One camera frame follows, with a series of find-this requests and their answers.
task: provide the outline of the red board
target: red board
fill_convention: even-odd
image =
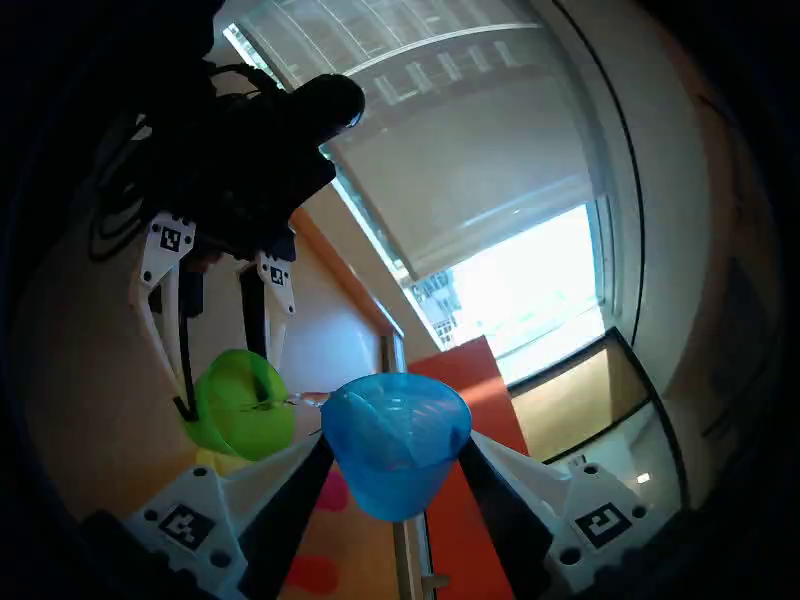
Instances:
[[[508,393],[486,338],[480,337],[409,366],[456,390],[472,411],[472,428],[522,454],[528,453]],[[512,600],[511,587],[489,533],[456,464],[427,511],[434,573],[451,583],[440,600]]]

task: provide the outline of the blue plastic cup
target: blue plastic cup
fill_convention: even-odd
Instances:
[[[451,388],[427,377],[356,379],[322,406],[322,431],[364,511],[404,521],[425,510],[472,429]]]

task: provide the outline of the pink dot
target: pink dot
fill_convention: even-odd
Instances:
[[[349,496],[344,477],[337,471],[331,471],[322,484],[316,507],[320,510],[339,512],[347,506]]]

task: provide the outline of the green plastic cup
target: green plastic cup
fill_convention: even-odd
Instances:
[[[294,413],[278,372],[248,350],[220,354],[195,384],[197,421],[184,421],[202,448],[255,461],[292,443]]]

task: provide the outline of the roller blind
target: roller blind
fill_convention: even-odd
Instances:
[[[365,118],[332,150],[420,279],[593,194],[543,30],[511,13],[400,27],[387,11],[407,4],[295,0],[246,27],[290,85],[340,71],[364,88]]]

